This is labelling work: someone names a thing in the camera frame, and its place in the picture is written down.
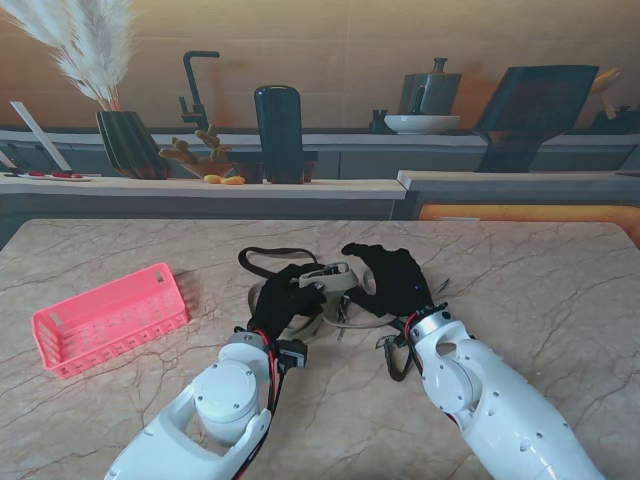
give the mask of white bowl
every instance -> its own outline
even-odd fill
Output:
[[[385,123],[399,135],[429,135],[456,128],[460,117],[447,115],[387,115]]]

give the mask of pink basket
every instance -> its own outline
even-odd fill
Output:
[[[31,324],[45,369],[68,378],[187,323],[166,263],[36,312]]]

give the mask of black faucet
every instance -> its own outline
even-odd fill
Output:
[[[184,69],[187,72],[187,80],[189,80],[191,96],[193,97],[193,112],[190,112],[187,108],[187,102],[184,97],[179,98],[180,107],[182,108],[182,121],[184,123],[195,123],[198,125],[198,129],[206,131],[207,128],[209,128],[209,121],[207,120],[207,114],[204,111],[204,105],[200,103],[198,85],[196,85],[196,78],[193,75],[193,68],[191,67],[191,59],[193,57],[220,58],[220,52],[190,50],[184,54],[184,57],[182,57]]]

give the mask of tile wall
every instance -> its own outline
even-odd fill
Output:
[[[397,108],[405,73],[462,72],[454,106],[471,127],[505,69],[591,64],[623,69],[616,104],[640,102],[636,0],[134,0],[135,55],[122,82],[127,109],[154,127],[181,126],[190,98],[182,55],[196,60],[201,96],[220,125],[256,126],[253,91],[288,84],[302,94],[305,127],[365,127],[371,109]],[[58,74],[46,47],[0,24],[0,124],[22,100],[48,126],[95,125],[94,103]],[[580,123],[600,109],[587,102]]]

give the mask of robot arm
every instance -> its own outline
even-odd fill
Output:
[[[604,480],[555,407],[489,347],[469,337],[448,311],[414,321],[409,334],[422,361],[427,396],[455,420],[491,476]],[[445,343],[455,350],[440,355],[437,346]]]
[[[494,478],[604,478],[555,407],[490,348],[472,339],[446,304],[433,305],[424,275],[407,250],[350,244],[342,252],[360,257],[373,272],[376,291],[366,299],[368,305],[378,314],[409,316],[404,336],[422,362],[427,396],[457,423]],[[441,355],[441,344],[455,348]]]
[[[265,437],[272,413],[259,405],[269,382],[267,347],[257,333],[234,333],[218,362],[200,373],[113,463],[105,480],[231,480]],[[210,440],[229,447],[217,454],[191,440],[197,413]]]
[[[293,316],[324,302],[322,285],[292,283],[309,270],[289,265],[263,286],[256,311],[201,372],[123,450],[105,480],[237,480],[266,439],[289,368],[304,367],[307,347],[277,340]],[[260,391],[269,385],[266,405]],[[226,448],[215,453],[186,434],[196,416],[210,441]]]

